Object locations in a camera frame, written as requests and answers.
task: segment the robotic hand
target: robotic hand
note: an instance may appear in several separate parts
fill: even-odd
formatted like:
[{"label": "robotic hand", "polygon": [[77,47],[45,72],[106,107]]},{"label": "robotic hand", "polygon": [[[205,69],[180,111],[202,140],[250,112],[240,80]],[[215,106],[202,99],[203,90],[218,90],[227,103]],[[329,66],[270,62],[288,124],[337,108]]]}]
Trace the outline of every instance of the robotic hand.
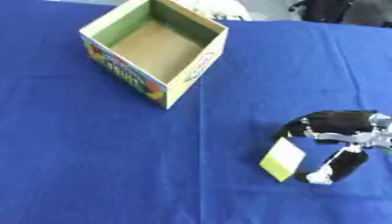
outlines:
[{"label": "robotic hand", "polygon": [[330,185],[352,173],[368,160],[362,149],[392,150],[392,117],[375,110],[311,113],[285,124],[276,138],[312,137],[319,144],[345,143],[315,172],[298,172],[298,180]]}]

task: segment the open box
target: open box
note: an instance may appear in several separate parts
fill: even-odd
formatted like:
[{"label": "open box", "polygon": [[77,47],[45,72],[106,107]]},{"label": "open box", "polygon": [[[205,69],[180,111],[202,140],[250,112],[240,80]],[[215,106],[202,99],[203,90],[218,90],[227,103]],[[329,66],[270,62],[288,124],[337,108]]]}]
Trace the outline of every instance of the open box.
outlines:
[{"label": "open box", "polygon": [[222,54],[228,28],[170,0],[130,0],[80,35],[92,59],[168,109]]}]

